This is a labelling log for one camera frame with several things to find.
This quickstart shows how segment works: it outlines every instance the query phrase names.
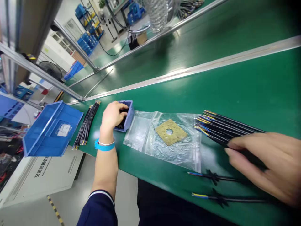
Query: window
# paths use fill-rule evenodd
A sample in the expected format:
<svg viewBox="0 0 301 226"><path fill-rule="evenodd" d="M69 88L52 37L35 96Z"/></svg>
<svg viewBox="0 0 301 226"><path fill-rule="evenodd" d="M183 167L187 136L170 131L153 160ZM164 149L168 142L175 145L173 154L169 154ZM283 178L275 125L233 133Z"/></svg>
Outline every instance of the window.
<svg viewBox="0 0 301 226"><path fill-rule="evenodd" d="M60 31L55 32L52 37L67 51L71 56L75 52L70 42L63 37Z"/></svg>

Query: hand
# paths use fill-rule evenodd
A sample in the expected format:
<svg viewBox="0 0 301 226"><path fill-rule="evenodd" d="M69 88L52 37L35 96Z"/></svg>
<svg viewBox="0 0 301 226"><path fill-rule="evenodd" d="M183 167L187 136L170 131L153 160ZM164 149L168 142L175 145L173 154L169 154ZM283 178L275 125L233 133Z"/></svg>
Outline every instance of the hand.
<svg viewBox="0 0 301 226"><path fill-rule="evenodd" d="M279 133L254 133L237 137L225 151L230 164L260 189L295 206L300 197L301 141ZM266 166L264 172L235 150L247 149Z"/></svg>
<svg viewBox="0 0 301 226"><path fill-rule="evenodd" d="M115 126L118 126L123 118L127 115L127 112L119 113L120 109L128 109L125 104L120 104L118 101L114 101L108 104L107 108L103 112L103 120L101 128L106 131L111 131Z"/></svg>

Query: yellow black floor tape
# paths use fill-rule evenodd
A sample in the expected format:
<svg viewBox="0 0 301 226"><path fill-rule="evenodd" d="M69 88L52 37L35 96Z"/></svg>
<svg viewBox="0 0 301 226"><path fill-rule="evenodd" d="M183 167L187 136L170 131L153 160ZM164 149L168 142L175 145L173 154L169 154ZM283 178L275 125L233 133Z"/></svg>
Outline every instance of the yellow black floor tape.
<svg viewBox="0 0 301 226"><path fill-rule="evenodd" d="M59 222L61 223L61 226L65 226L65 224L64 224L64 222L63 222L63 220L62 220L62 218L61 218L59 212L57 211L56 206L53 204L53 202L52 202L50 196L48 195L47 198L48 198L48 200L49 200L49 202L50 202L50 204L51 204L51 206L52 206L52 208L53 208L53 210L54 210L54 212L55 212L55 215L57 216Z"/></svg>

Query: plastic bag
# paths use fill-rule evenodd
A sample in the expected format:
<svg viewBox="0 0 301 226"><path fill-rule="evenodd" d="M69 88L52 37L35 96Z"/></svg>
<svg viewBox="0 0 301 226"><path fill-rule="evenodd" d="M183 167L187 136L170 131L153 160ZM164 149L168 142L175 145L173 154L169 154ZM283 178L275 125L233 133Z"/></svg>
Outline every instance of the plastic bag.
<svg viewBox="0 0 301 226"><path fill-rule="evenodd" d="M158 159L201 172L201 133L193 128L196 117L197 114L135 111L123 144ZM184 139L171 146L167 146L155 131L168 119L172 119L187 133Z"/></svg>

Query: label on bin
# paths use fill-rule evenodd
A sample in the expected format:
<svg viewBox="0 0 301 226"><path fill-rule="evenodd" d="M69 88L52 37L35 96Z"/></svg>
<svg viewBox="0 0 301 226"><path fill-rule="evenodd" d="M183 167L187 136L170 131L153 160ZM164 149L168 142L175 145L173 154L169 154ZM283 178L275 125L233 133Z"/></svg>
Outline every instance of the label on bin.
<svg viewBox="0 0 301 226"><path fill-rule="evenodd" d="M66 137L68 135L69 129L70 129L70 125L63 124L61 125L57 135L61 137Z"/></svg>

